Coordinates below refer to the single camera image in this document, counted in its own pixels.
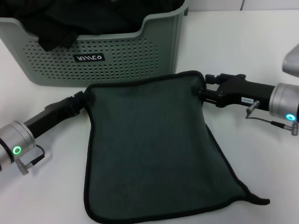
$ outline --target green indicator light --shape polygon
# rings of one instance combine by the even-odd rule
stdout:
[[[16,146],[16,147],[14,147],[14,149],[13,149],[13,153],[14,153],[15,155],[19,154],[21,151],[22,151],[22,149],[21,149],[21,147],[19,147],[19,146]]]

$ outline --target white table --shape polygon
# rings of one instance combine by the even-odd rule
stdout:
[[[299,85],[281,71],[284,56],[299,43],[299,11],[189,13],[177,72],[247,75],[247,80]],[[84,88],[31,83],[0,43],[0,126],[26,121],[43,108]],[[270,205],[235,202],[214,212],[161,221],[164,224],[297,224],[299,222],[299,137],[257,120],[245,107],[204,104],[204,116],[238,178]],[[272,118],[268,112],[256,116]],[[40,138],[46,159],[22,176],[16,165],[0,173],[2,224],[92,224],[84,209],[83,187],[90,122],[86,112]],[[28,162],[39,152],[24,156]]]

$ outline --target laundry basket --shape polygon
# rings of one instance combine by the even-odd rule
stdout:
[[[80,35],[70,49],[44,51],[38,37],[13,18],[0,18],[0,37],[27,77],[49,86],[89,86],[173,74],[182,19],[177,10],[144,18],[138,32]]]

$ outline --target basket logo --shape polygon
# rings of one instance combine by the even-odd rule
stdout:
[[[103,53],[73,55],[76,62],[101,62],[105,60]]]

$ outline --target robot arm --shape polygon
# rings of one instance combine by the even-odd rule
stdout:
[[[202,101],[225,107],[230,104],[248,106],[247,119],[258,119],[289,130],[298,135],[299,120],[299,86],[279,83],[277,86],[248,82],[246,76],[220,74],[215,77],[206,75],[207,84],[219,84],[216,91],[202,90],[199,97]],[[254,109],[269,111],[274,117],[293,122],[292,126],[275,121],[249,117]]]
[[[0,129],[0,171],[16,162],[23,175],[28,169],[44,158],[44,150],[38,146],[43,155],[24,165],[20,158],[36,147],[36,138],[50,130],[61,121],[74,117],[85,106],[83,92],[68,97],[60,102],[50,104],[44,111],[24,124],[13,121]]]
[[[285,56],[282,71],[299,77],[299,44]]]

